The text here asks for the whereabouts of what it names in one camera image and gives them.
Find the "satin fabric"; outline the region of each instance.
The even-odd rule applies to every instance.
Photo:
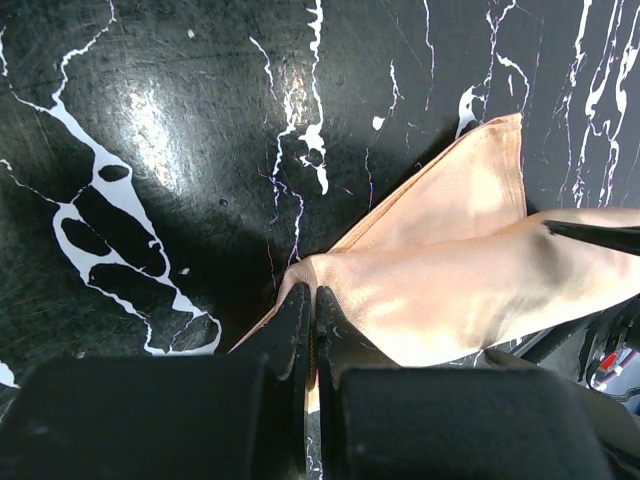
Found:
[[[573,320],[640,293],[640,258],[552,236],[541,222],[640,225],[633,209],[526,216],[520,115],[457,140],[327,253],[285,273],[333,290],[346,318],[403,366],[429,366]]]

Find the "peach cloth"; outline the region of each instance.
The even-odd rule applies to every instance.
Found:
[[[403,366],[439,364],[605,309],[640,292],[640,258],[552,236],[544,219],[623,227],[632,209],[526,217],[520,115],[457,140],[326,254],[285,273],[333,290],[346,318]]]

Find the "folded cloth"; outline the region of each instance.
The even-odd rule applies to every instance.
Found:
[[[640,211],[527,217],[520,115],[495,119],[457,140],[328,253],[291,266],[275,307],[248,335],[294,284],[328,286],[382,352],[403,366],[428,366],[640,293],[640,257],[551,235],[546,219],[628,227],[640,225]]]

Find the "fabric fold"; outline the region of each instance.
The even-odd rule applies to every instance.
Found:
[[[291,266],[276,306],[248,335],[296,283],[312,292],[328,286],[386,355],[428,366],[640,292],[640,258],[553,236],[545,219],[637,226],[640,212],[564,209],[527,218],[520,115],[495,119],[407,180],[329,252]]]

